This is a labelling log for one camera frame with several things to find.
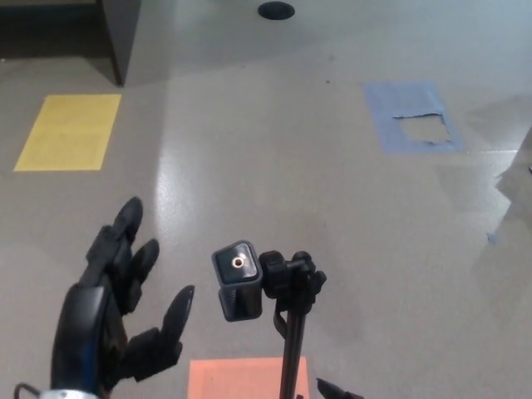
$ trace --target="camera mount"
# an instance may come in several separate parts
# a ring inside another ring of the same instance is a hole
[[[258,258],[253,245],[239,241],[213,254],[220,284],[219,299],[229,322],[260,317],[262,291],[275,299],[273,325],[284,339],[280,399],[294,399],[307,314],[327,276],[316,270],[311,256],[297,252],[285,260],[277,251]],[[287,312],[286,319],[281,313]]]

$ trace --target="wire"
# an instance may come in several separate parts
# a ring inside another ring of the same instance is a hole
[[[41,395],[41,391],[39,391],[35,387],[32,387],[30,384],[26,384],[25,382],[19,382],[15,386],[15,390],[13,391],[14,399],[20,399],[20,391],[22,390],[30,392],[34,397],[39,397]]]

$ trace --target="floor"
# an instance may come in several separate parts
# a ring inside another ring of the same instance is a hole
[[[133,335],[196,285],[180,364],[118,398],[185,397],[191,359],[282,355],[264,316],[225,322],[210,255],[307,250],[328,282],[309,376],[366,399],[532,392],[532,30],[522,0],[145,2],[100,172],[13,173],[48,94],[114,93],[83,58],[0,63],[3,392],[48,384],[64,294],[132,195],[161,242]],[[466,151],[381,151],[361,84],[436,82]],[[314,387],[313,397],[318,394]]]

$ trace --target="blue painter's tape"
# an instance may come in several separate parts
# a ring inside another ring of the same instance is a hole
[[[436,85],[430,81],[373,82],[364,84],[366,102],[381,147],[390,153],[455,152],[464,148],[460,135],[447,115]],[[410,140],[400,120],[420,116],[440,116],[449,140]]]

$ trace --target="stand pole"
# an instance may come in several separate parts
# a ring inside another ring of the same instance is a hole
[[[284,340],[283,372],[281,375],[280,399],[294,399],[298,380],[299,358],[303,345],[306,315],[288,311],[287,335]]]

